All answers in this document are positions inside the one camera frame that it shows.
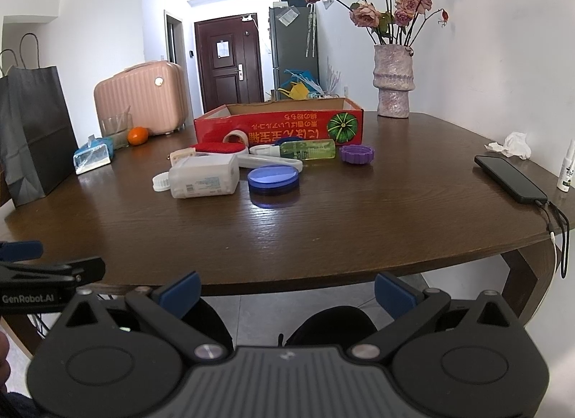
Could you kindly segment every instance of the refrigerator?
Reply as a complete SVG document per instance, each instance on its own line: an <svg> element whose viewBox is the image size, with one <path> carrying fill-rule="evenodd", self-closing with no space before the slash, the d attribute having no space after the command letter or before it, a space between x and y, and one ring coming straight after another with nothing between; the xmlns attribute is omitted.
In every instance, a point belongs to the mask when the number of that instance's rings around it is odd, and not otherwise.
<svg viewBox="0 0 575 418"><path fill-rule="evenodd" d="M295 8L299 15L285 26L278 20L278 15L283 14L286 8L270 8L270 37L271 56L274 64L274 84L275 89L279 89L281 84L291 78L290 74L284 73L288 70L308 70L319 82L319 69L317 63L317 36L315 55L312 56L313 35L310 37L309 54L306 57L305 49L308 40L308 20L310 7Z"/></svg>

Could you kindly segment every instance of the table leg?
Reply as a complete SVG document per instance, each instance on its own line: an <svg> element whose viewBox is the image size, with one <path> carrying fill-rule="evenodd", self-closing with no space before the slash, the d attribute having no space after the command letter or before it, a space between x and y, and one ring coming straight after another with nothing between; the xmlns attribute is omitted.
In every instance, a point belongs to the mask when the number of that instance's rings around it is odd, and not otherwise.
<svg viewBox="0 0 575 418"><path fill-rule="evenodd" d="M6 333L24 354L32 359L42 337L26 315L5 315L0 322Z"/></svg>
<svg viewBox="0 0 575 418"><path fill-rule="evenodd" d="M557 263L553 246L550 240L545 240L501 257L510 269L503 298L525 325L535 314L553 278Z"/></svg>

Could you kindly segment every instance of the pink suitcase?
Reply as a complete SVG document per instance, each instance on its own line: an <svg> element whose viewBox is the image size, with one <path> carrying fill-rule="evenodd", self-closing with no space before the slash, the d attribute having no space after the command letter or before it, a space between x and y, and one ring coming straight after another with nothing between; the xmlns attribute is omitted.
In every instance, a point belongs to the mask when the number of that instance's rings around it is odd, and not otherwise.
<svg viewBox="0 0 575 418"><path fill-rule="evenodd" d="M119 115L130 107L134 126L150 134L170 133L180 127L190 111L182 67L168 61L137 64L94 89L98 119Z"/></svg>

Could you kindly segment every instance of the brown wooden door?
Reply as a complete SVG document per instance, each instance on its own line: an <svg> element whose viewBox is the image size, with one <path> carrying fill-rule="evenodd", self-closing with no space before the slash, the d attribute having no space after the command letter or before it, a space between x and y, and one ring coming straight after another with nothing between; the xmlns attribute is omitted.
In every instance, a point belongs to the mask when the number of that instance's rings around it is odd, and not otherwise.
<svg viewBox="0 0 575 418"><path fill-rule="evenodd" d="M252 15L257 23L257 16ZM203 111L223 104L263 102L258 29L241 16L195 24Z"/></svg>

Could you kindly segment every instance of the sticker on refrigerator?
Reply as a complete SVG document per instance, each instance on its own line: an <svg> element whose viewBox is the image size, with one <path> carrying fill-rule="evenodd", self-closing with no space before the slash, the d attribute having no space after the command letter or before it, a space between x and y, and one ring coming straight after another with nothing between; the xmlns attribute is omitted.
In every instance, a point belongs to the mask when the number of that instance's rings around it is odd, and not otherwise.
<svg viewBox="0 0 575 418"><path fill-rule="evenodd" d="M294 19L300 15L300 12L297 8L287 8L286 10L282 11L280 14L276 16L278 21L282 23L284 26L289 26L293 23Z"/></svg>
<svg viewBox="0 0 575 418"><path fill-rule="evenodd" d="M224 58L229 56L229 42L220 40L217 44L217 57Z"/></svg>

